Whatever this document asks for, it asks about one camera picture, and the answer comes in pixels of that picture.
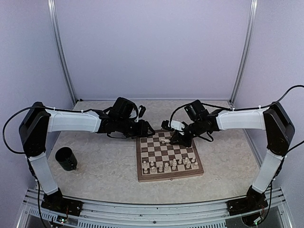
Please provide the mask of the white chess king piece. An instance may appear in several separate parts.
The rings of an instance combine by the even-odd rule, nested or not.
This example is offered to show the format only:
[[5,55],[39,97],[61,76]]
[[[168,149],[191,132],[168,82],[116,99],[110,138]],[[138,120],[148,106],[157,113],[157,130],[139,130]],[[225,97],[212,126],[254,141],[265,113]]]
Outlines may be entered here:
[[176,159],[174,159],[174,160],[172,161],[171,170],[172,170],[172,171],[176,171],[176,170],[177,170],[177,161],[176,161]]

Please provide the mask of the wooden chess board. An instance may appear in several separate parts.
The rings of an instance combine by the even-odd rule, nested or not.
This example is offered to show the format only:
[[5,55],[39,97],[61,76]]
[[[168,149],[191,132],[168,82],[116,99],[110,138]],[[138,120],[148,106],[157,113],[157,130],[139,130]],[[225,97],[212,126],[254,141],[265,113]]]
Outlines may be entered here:
[[[203,175],[204,170],[195,142],[192,142],[192,146],[189,148],[160,142],[161,138],[170,139],[172,135],[172,132],[157,130],[153,136],[136,140],[137,176],[139,182],[166,181]],[[194,169],[194,162],[191,162],[191,167],[186,169],[186,164],[183,163],[186,157],[188,157],[189,162],[195,157],[195,162],[198,162],[199,168]],[[164,164],[168,162],[172,166],[174,159],[177,161],[176,171],[171,170],[171,172],[165,173],[163,170],[162,173],[159,173],[160,165],[164,167]],[[182,164],[178,164],[179,159],[182,159]],[[147,162],[147,166],[143,166],[143,161]],[[154,161],[154,167],[157,169],[155,173],[151,173],[151,161]],[[147,174],[143,172],[144,168],[148,169]]]

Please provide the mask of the white chess rook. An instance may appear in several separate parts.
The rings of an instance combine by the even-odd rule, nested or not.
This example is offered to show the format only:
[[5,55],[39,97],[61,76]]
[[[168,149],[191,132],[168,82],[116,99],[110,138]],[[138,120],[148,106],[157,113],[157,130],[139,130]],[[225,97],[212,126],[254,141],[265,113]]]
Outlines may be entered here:
[[155,173],[157,169],[155,167],[151,167],[151,173]]

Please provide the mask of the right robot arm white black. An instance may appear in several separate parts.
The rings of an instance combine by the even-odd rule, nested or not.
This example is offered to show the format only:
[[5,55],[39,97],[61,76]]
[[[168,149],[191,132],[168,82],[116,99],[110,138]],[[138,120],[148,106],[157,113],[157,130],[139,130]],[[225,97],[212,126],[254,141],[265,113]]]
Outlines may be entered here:
[[171,144],[190,147],[194,138],[204,133],[241,129],[260,159],[259,172],[247,191],[243,207],[253,211],[261,204],[265,191],[280,173],[290,147],[295,126],[279,101],[265,106],[235,109],[195,100],[181,106],[190,124],[173,119],[162,122],[162,128],[173,132]]

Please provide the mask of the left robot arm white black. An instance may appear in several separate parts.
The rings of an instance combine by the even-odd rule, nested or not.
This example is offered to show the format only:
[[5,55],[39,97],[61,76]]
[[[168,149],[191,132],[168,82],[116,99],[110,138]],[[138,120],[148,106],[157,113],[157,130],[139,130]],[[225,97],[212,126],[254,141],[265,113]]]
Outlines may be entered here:
[[47,202],[56,211],[66,206],[65,198],[58,193],[60,188],[54,179],[49,165],[50,156],[46,154],[46,142],[49,134],[57,134],[54,148],[58,141],[73,132],[105,134],[120,133],[123,139],[137,139],[155,135],[155,130],[142,116],[145,106],[119,97],[115,103],[104,109],[67,110],[45,106],[35,102],[26,109],[27,114],[19,126],[19,135],[23,151],[33,175]]

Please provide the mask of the black ribbed cup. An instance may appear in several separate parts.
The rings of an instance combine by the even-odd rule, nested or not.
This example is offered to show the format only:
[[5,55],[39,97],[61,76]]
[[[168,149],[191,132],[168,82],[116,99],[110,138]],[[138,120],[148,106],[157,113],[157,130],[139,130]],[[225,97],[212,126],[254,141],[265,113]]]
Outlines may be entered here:
[[57,150],[55,159],[65,171],[73,171],[77,168],[77,159],[69,147]]

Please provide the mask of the aluminium front rail frame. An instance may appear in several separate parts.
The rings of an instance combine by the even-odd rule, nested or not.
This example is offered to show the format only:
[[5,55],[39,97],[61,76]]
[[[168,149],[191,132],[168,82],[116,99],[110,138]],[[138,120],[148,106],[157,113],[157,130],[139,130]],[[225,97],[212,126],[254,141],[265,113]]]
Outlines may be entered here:
[[182,204],[128,204],[80,199],[78,215],[44,209],[43,193],[28,189],[16,228],[254,228],[294,227],[280,188],[267,190],[268,207],[236,213],[228,200]]

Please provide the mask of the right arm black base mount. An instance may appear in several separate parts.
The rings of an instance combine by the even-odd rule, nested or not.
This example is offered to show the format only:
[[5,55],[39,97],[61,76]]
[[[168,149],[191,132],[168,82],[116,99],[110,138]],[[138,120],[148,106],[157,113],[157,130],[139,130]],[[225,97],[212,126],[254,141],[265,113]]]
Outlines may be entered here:
[[227,201],[227,207],[230,216],[248,213],[262,209],[262,207],[266,208],[267,206],[268,202],[266,199],[262,199],[260,201],[250,201],[247,197],[245,197]]

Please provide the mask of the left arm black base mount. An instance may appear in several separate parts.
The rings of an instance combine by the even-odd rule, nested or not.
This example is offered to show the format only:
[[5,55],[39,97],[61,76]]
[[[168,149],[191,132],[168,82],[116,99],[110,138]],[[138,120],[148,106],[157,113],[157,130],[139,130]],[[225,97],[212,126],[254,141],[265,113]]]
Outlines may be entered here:
[[83,202],[74,199],[59,198],[47,199],[44,198],[41,203],[42,208],[50,211],[58,212],[68,216],[80,216]]

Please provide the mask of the left aluminium corner post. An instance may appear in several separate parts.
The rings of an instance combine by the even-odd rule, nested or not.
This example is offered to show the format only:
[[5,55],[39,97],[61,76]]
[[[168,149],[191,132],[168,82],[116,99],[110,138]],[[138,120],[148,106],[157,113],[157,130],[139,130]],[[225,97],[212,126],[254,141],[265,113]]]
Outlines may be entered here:
[[58,19],[57,19],[56,3],[54,0],[48,0],[47,3],[48,3],[47,5],[48,5],[49,14],[50,14],[50,20],[51,20],[51,24],[52,24],[52,28],[53,28],[53,33],[54,33],[54,37],[55,37],[57,52],[58,52],[58,56],[59,56],[59,61],[60,61],[61,67],[62,67],[63,75],[64,75],[64,80],[65,80],[72,104],[75,105],[77,103],[77,97],[76,97],[73,83],[72,83],[72,80],[70,77],[70,73],[68,70],[67,61],[66,61],[66,57],[65,57],[65,53],[64,53],[64,48],[62,45],[60,28],[59,28],[59,23],[58,23]]

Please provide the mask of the aluminium corner post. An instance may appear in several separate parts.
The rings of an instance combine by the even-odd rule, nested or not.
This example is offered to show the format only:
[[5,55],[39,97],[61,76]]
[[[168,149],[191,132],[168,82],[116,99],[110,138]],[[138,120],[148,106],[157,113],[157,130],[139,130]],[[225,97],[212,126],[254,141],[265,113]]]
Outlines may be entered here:
[[237,95],[238,95],[238,92],[241,87],[241,81],[242,81],[242,78],[244,75],[247,58],[248,58],[248,54],[249,54],[249,50],[250,50],[251,38],[252,38],[253,31],[254,31],[254,24],[255,24],[256,14],[257,14],[257,6],[258,6],[258,0],[251,0],[248,22],[247,22],[247,29],[246,29],[246,34],[245,34],[245,41],[244,41],[244,45],[243,45],[243,49],[242,49],[240,63],[239,63],[238,70],[237,70],[237,78],[235,80],[232,94],[231,94],[231,97],[229,100],[230,104],[232,106],[235,105]]
[[64,80],[65,80],[72,104],[75,105],[77,103],[77,97],[76,97],[73,83],[72,83],[72,80],[70,77],[70,73],[68,70],[67,61],[66,61],[66,57],[65,57],[65,53],[64,53],[64,48],[62,45],[60,28],[59,28],[59,23],[58,23],[58,19],[57,19],[56,3],[54,0],[48,0],[47,3],[48,3],[47,5],[48,5],[49,14],[50,14],[50,20],[51,20],[51,24],[52,24],[52,28],[53,28],[53,33],[54,33],[54,37],[55,37],[57,52],[58,52],[58,56],[59,56],[59,61],[60,61],[61,67],[62,67],[63,75],[64,75]]

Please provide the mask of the right aluminium corner post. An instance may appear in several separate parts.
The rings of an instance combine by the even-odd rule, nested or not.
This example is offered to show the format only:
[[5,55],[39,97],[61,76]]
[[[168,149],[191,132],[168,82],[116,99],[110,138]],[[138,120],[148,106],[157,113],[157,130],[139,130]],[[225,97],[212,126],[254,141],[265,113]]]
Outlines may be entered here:
[[231,97],[229,100],[230,104],[232,106],[235,105],[237,95],[238,95],[238,92],[241,87],[241,81],[242,81],[242,78],[244,75],[247,58],[248,58],[248,54],[249,54],[249,50],[250,50],[251,38],[252,38],[253,31],[254,31],[254,24],[255,24],[256,14],[257,14],[257,6],[258,6],[258,0],[251,0],[248,22],[247,22],[247,29],[246,29],[246,34],[245,34],[245,41],[244,41],[244,45],[243,45],[243,49],[242,49],[240,63],[239,63],[238,70],[237,70],[237,78],[235,80],[232,94],[231,94]]

